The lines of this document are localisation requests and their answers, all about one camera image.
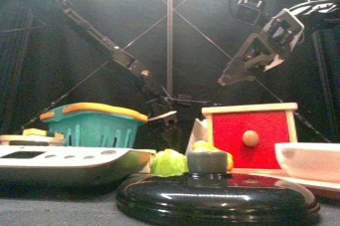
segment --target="plastic basket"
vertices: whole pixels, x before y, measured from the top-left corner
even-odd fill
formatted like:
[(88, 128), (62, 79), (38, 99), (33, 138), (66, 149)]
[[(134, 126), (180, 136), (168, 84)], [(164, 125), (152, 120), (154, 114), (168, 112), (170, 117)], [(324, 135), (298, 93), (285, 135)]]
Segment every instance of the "plastic basket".
[(138, 126), (148, 117), (125, 108), (77, 103), (42, 113), (40, 120), (49, 132), (64, 135), (65, 146), (133, 147)]

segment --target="white bowl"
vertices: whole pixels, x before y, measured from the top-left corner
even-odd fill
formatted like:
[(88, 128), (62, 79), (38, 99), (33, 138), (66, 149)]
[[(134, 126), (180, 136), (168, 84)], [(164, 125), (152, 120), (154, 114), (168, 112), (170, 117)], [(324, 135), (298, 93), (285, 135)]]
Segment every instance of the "white bowl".
[(276, 143), (274, 153), (290, 177), (340, 183), (340, 143)]

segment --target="white kitchen scale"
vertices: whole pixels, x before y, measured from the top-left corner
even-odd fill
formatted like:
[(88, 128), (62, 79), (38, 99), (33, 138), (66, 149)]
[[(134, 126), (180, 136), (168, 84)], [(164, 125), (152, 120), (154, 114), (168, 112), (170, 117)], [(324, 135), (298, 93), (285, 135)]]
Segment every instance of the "white kitchen scale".
[(0, 145), (0, 184), (98, 186), (149, 165), (148, 149)]

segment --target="gray table surface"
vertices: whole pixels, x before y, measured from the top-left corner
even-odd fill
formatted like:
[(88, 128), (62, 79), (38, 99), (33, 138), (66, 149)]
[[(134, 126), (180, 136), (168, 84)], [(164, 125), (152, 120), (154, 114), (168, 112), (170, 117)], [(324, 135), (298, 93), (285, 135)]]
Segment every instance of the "gray table surface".
[[(128, 217), (117, 208), (117, 186), (104, 190), (54, 188), (0, 188), (0, 225), (86, 226), (149, 225)], [(316, 225), (340, 225), (340, 200), (318, 198), (321, 209)]]

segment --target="black background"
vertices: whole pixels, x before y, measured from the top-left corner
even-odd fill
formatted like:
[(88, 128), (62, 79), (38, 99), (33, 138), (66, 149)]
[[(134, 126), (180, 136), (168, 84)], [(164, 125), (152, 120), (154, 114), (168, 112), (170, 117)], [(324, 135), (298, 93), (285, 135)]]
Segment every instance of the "black background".
[[(81, 17), (142, 62), (158, 84), (166, 87), (166, 0), (69, 1)], [(222, 106), (278, 103), (277, 99), (297, 102), (298, 113), (337, 142), (338, 27), (320, 32), (321, 57), (314, 53), (309, 36), (294, 48), (292, 57), (258, 77), (260, 83), (221, 87), (216, 81), (229, 59), (248, 35), (261, 28), (232, 19), (226, 1), (173, 0), (172, 96), (189, 95), (194, 100), (209, 100)], [(304, 1), (265, 0), (265, 12), (273, 16)], [(0, 33), (1, 133), (14, 133), (62, 95), (56, 106), (93, 102), (148, 114), (145, 98), (126, 70), (114, 63), (101, 67), (106, 56), (68, 26), (37, 15), (26, 0), (0, 0), (0, 3), (1, 31), (48, 22), (48, 27), (30, 32)], [(200, 107), (174, 109), (185, 140)], [(298, 120), (296, 125), (300, 141), (322, 141)], [(26, 126), (45, 127), (37, 120)]]

